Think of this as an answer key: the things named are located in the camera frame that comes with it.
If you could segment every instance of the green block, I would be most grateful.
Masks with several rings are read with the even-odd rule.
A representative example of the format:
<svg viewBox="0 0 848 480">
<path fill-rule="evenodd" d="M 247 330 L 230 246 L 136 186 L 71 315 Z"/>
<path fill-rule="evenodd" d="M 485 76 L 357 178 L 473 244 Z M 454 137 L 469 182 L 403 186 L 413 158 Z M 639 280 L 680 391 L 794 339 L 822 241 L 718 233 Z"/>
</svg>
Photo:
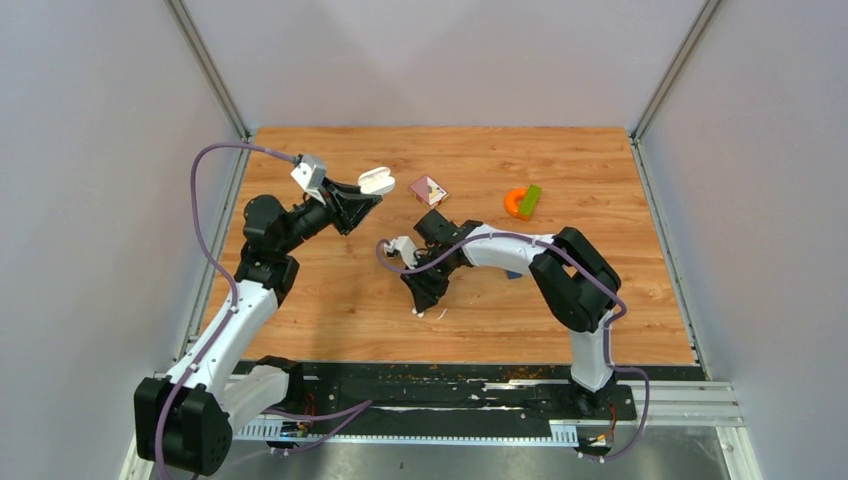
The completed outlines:
<svg viewBox="0 0 848 480">
<path fill-rule="evenodd" d="M 518 206 L 518 213 L 522 215 L 533 215 L 533 209 L 536 208 L 536 203 L 542 195 L 542 189 L 536 185 L 527 187 L 527 193 L 521 199 L 521 205 Z"/>
</svg>

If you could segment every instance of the gray wall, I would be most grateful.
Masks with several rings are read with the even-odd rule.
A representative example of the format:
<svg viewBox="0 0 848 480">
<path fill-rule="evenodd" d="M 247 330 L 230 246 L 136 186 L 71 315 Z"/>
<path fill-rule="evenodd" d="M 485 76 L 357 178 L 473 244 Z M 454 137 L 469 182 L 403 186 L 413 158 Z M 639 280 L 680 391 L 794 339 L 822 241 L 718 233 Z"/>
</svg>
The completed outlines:
<svg viewBox="0 0 848 480">
<path fill-rule="evenodd" d="M 186 3 L 253 127 L 632 127 L 702 2 Z"/>
<path fill-rule="evenodd" d="M 231 133 L 163 2 L 0 10 L 0 476 L 115 478 L 202 267 L 190 162 Z"/>
<path fill-rule="evenodd" d="M 848 3 L 727 1 L 645 146 L 767 479 L 846 478 Z"/>
</svg>

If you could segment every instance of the wood grain surface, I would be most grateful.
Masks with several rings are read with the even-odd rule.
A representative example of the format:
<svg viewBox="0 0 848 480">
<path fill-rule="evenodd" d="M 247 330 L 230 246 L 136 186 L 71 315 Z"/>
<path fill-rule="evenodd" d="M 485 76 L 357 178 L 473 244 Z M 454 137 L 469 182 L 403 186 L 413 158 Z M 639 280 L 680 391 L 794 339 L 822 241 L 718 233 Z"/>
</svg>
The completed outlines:
<svg viewBox="0 0 848 480">
<path fill-rule="evenodd" d="M 424 174 L 450 198 L 439 211 L 457 224 L 474 219 L 524 233 L 580 229 L 623 280 L 630 313 L 613 329 L 621 363 L 691 364 L 668 272 L 625 131 L 620 128 L 263 128 L 255 143 L 324 159 L 328 176 L 356 183 L 385 165 L 397 179 L 350 236 L 332 227 L 294 251 L 300 273 L 291 294 L 256 335 L 245 358 L 379 362 L 562 363 L 567 330 L 553 318 L 530 277 L 463 268 L 423 318 L 398 275 L 375 258 L 381 238 L 409 235 L 427 213 L 407 191 Z M 253 153 L 222 256 L 234 272 L 247 201 L 273 194 L 290 206 L 302 192 L 291 167 Z M 536 184 L 542 196 L 529 222 L 510 217 L 503 197 Z M 204 325 L 226 298 L 216 279 Z"/>
</svg>

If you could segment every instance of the small cube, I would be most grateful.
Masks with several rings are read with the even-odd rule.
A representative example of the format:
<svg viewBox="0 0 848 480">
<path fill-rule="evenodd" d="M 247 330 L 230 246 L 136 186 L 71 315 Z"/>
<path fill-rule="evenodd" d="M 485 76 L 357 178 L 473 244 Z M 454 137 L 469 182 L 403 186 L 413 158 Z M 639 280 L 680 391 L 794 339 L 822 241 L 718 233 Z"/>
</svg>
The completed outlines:
<svg viewBox="0 0 848 480">
<path fill-rule="evenodd" d="M 429 175 L 424 175 L 409 186 L 409 192 L 419 202 L 429 208 L 435 208 L 448 199 L 448 192 Z"/>
</svg>

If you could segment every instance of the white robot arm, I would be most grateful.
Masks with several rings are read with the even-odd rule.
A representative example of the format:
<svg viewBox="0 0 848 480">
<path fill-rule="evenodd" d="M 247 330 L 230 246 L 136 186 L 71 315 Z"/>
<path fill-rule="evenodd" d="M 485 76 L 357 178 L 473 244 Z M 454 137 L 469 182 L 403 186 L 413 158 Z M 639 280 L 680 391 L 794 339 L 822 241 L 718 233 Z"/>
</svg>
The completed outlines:
<svg viewBox="0 0 848 480">
<path fill-rule="evenodd" d="M 620 278 L 579 231 L 565 228 L 556 235 L 525 236 L 476 221 L 457 227 L 435 210 L 415 225 L 415 231 L 425 241 L 425 253 L 409 237 L 397 237 L 384 244 L 383 249 L 388 256 L 399 255 L 409 269 L 409 273 L 401 274 L 401 279 L 412 292 L 417 313 L 438 303 L 447 290 L 449 275 L 460 266 L 495 267 L 532 275 L 551 312 L 569 329 L 574 356 L 572 380 L 592 394 L 608 389 L 613 371 L 604 355 L 603 326 L 612 316 L 613 305 L 581 275 L 569 276 L 564 260 L 542 246 L 552 244 L 567 251 L 604 286 L 617 291 Z M 476 240 L 463 243 L 471 238 Z M 460 243 L 461 248 L 433 268 L 416 271 Z"/>
<path fill-rule="evenodd" d="M 292 177 L 305 192 L 304 201 L 287 211 L 271 195 L 260 195 L 245 207 L 246 243 L 231 293 L 203 335 L 171 367 L 164 379 L 145 378 L 134 395 L 136 440 L 141 458 L 155 458 L 157 421 L 176 379 L 192 373 L 167 412 L 162 448 L 165 463 L 212 475 L 226 458 L 232 435 L 268 407 L 302 392 L 293 388 L 297 364 L 265 357 L 245 378 L 227 387 L 230 374 L 253 336 L 282 305 L 299 269 L 289 254 L 332 225 L 349 234 L 389 193 L 395 181 L 386 167 L 362 174 L 358 185 L 326 178 L 326 165 L 308 155 L 295 158 Z M 219 327 L 228 314 L 223 329 Z"/>
</svg>

